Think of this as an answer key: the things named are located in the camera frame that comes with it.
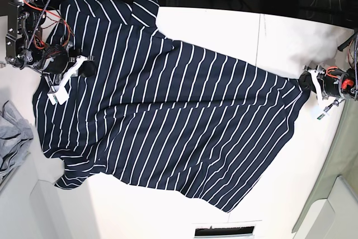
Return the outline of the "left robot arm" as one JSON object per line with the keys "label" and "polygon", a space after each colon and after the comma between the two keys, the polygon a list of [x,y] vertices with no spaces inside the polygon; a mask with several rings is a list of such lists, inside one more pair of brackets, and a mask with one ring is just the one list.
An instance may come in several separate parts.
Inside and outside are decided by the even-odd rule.
{"label": "left robot arm", "polygon": [[349,69],[344,71],[336,66],[327,68],[321,65],[315,68],[305,66],[304,72],[299,77],[300,87],[316,93],[318,101],[330,97],[334,97],[339,102],[349,99],[357,101],[357,29],[337,47],[337,50],[342,52],[346,48]]}

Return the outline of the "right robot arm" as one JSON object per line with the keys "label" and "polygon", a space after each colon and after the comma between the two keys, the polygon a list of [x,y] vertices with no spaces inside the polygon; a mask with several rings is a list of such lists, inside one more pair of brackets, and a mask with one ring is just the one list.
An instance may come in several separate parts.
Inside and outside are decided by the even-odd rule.
{"label": "right robot arm", "polygon": [[[49,10],[51,0],[10,0],[6,33],[5,62],[15,68],[30,68],[42,76],[62,78],[81,56],[70,39],[74,31],[58,11]],[[56,25],[64,26],[62,39],[57,43],[43,41],[43,28],[48,15]]]}

